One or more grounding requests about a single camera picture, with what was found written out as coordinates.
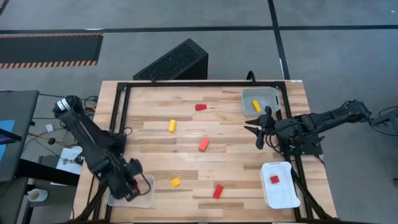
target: white cup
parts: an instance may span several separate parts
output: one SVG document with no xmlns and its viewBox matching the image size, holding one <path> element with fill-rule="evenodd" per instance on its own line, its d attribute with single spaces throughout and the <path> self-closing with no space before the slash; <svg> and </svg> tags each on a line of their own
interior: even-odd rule
<svg viewBox="0 0 398 224">
<path fill-rule="evenodd" d="M 49 196 L 49 193 L 42 189 L 33 189 L 27 192 L 27 199 L 30 202 L 43 202 L 47 196 Z"/>
</svg>

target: gray floor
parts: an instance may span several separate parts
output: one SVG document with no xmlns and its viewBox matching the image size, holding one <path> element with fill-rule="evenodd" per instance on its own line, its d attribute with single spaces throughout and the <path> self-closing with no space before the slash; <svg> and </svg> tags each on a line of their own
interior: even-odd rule
<svg viewBox="0 0 398 224">
<path fill-rule="evenodd" d="M 280 26 L 398 24 L 398 3 L 389 0 L 275 0 Z M 0 29 L 90 29 L 167 26 L 271 25 L 260 0 L 10 0 Z M 291 79 L 303 80 L 310 107 L 322 112 L 346 100 L 364 101 L 375 114 L 397 104 L 398 30 L 281 32 Z M 186 38 L 209 52 L 209 79 L 281 79 L 272 31 L 105 34 L 95 67 L 0 70 L 0 90 L 35 88 L 42 93 L 97 95 L 103 80 L 128 80 Z M 55 98 L 40 97 L 35 116 L 51 116 Z M 41 133 L 38 121 L 32 131 Z M 55 136 L 63 137 L 63 131 Z M 322 146 L 337 214 L 343 220 L 396 223 L 397 138 L 367 124 L 346 124 L 325 134 Z M 60 147 L 52 148 L 60 152 Z M 23 157 L 50 154 L 37 143 Z M 70 202 L 40 208 L 32 223 L 65 221 Z"/>
</svg>

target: orange block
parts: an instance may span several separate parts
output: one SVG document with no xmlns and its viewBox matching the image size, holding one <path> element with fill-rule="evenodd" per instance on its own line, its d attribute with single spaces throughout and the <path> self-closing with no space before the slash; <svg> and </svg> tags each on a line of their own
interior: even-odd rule
<svg viewBox="0 0 398 224">
<path fill-rule="evenodd" d="M 199 150 L 204 152 L 206 150 L 207 145 L 209 145 L 209 139 L 203 139 L 199 145 Z"/>
</svg>

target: hazard tape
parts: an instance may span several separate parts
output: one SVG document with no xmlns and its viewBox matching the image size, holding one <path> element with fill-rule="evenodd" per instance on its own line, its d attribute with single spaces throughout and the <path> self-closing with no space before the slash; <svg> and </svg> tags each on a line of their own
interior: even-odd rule
<svg viewBox="0 0 398 224">
<path fill-rule="evenodd" d="M 92 66 L 97 61 L 72 61 L 72 62 L 32 62 L 32 63 L 0 63 L 0 68 L 49 68 L 49 67 L 72 67 Z"/>
<path fill-rule="evenodd" d="M 24 38 L 24 37 L 81 37 L 81 36 L 94 36 L 104 33 L 85 33 L 85 34 L 33 34 L 33 35 L 0 35 L 0 38 Z"/>
</svg>

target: wooden tabletop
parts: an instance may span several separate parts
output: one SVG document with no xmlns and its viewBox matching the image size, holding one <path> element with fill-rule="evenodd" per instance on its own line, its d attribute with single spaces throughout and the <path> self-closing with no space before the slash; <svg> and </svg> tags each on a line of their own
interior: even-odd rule
<svg viewBox="0 0 398 224">
<path fill-rule="evenodd" d="M 117 82 L 103 82 L 99 93 L 94 121 L 104 130 L 109 128 Z M 309 113 L 303 83 L 286 81 L 286 85 L 292 114 Z M 245 88 L 252 87 L 132 88 L 126 120 L 132 134 L 127 137 L 124 157 L 139 159 L 144 173 L 155 177 L 155 200 L 147 209 L 113 207 L 111 221 L 294 221 L 293 209 L 275 210 L 264 201 L 259 170 L 263 163 L 283 158 L 267 146 L 258 150 L 255 135 L 243 128 L 245 121 L 254 119 L 242 114 Z M 195 111 L 196 104 L 206 104 L 208 109 Z M 171 119 L 177 121 L 174 133 L 168 132 Z M 198 150 L 203 138 L 210 140 L 206 152 Z M 302 156 L 302 160 L 309 191 L 335 216 L 324 166 L 313 156 Z M 175 177 L 181 180 L 178 187 L 170 183 Z M 76 215 L 86 207 L 91 178 L 84 164 L 74 203 Z M 213 198 L 217 184 L 224 186 L 220 199 Z M 91 197 L 97 187 L 95 181 Z M 108 194 L 103 197 L 100 218 Z"/>
</svg>

